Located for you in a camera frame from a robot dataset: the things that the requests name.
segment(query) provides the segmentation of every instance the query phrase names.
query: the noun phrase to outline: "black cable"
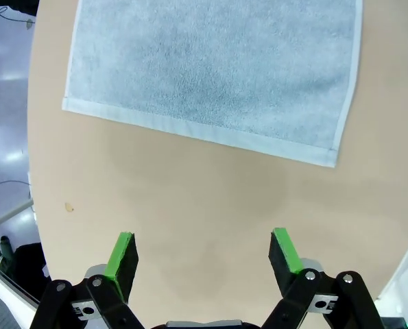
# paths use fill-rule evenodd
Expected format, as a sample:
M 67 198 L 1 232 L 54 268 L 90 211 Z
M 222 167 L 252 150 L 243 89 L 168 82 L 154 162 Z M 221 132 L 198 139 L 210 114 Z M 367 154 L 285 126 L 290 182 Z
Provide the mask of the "black cable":
M 0 185 L 5 184 L 5 183 L 21 183 L 21 184 L 25 184 L 25 185 L 30 185 L 27 182 L 23 182 L 21 180 L 4 180 L 4 181 L 0 182 Z
M 9 19 L 8 17 L 5 17 L 4 15 L 2 15 L 2 13 L 6 12 L 8 9 L 9 9 L 8 6 L 1 7 L 0 8 L 0 17 L 2 17 L 3 19 L 7 19 L 8 21 L 12 21 L 12 22 L 22 22 L 22 23 L 31 23 L 31 24 L 35 23 L 32 20 L 23 21 L 23 20 L 20 20 L 20 19 Z

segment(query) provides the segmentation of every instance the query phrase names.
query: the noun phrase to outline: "light blue towel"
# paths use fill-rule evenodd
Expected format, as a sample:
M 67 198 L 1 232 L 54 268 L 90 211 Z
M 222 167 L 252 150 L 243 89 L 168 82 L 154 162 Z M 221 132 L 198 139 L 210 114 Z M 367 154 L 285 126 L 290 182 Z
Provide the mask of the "light blue towel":
M 63 109 L 334 167 L 362 0 L 79 0 Z

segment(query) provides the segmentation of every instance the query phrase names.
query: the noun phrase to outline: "silver screw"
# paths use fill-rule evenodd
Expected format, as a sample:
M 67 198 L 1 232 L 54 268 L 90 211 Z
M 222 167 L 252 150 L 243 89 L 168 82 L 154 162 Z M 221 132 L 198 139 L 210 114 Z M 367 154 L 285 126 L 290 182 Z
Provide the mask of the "silver screw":
M 94 286 L 94 287 L 98 287 L 99 285 L 101 285 L 101 279 L 95 279 L 95 280 L 93 281 L 93 286 Z
M 58 286 L 56 287 L 57 291 L 62 291 L 65 289 L 65 283 L 60 283 L 58 284 Z
M 307 272 L 306 273 L 306 279 L 307 280 L 313 280 L 313 279 L 315 279 L 315 274 L 313 273 L 313 272 Z
M 353 277 L 350 274 L 344 275 L 343 279 L 344 279 L 345 283 L 352 283 L 353 282 Z

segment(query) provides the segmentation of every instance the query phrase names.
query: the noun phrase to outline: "shiny floor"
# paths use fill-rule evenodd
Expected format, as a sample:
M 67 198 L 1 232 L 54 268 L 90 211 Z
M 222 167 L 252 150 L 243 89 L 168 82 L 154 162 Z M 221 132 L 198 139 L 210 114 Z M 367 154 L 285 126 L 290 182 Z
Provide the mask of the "shiny floor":
M 12 10 L 4 12 L 12 19 L 32 19 Z M 34 25 L 8 21 L 0 17 L 0 182 L 28 182 L 27 149 L 27 79 Z M 29 198 L 29 186 L 21 183 L 0 184 L 0 216 Z M 16 249 L 39 242 L 33 208 L 0 225 L 0 237 L 6 235 Z

